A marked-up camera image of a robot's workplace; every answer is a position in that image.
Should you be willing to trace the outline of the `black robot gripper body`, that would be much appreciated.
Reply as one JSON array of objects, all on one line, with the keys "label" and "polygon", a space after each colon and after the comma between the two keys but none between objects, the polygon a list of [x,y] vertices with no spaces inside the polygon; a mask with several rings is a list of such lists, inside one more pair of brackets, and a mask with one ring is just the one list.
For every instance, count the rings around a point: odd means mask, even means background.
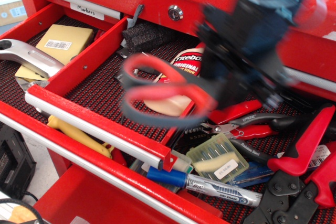
[{"label": "black robot gripper body", "polygon": [[197,35],[205,44],[201,77],[219,108],[252,94],[268,108],[281,101],[281,92],[294,84],[276,53],[276,46],[303,0],[237,0],[232,13],[213,5],[203,7]]}]

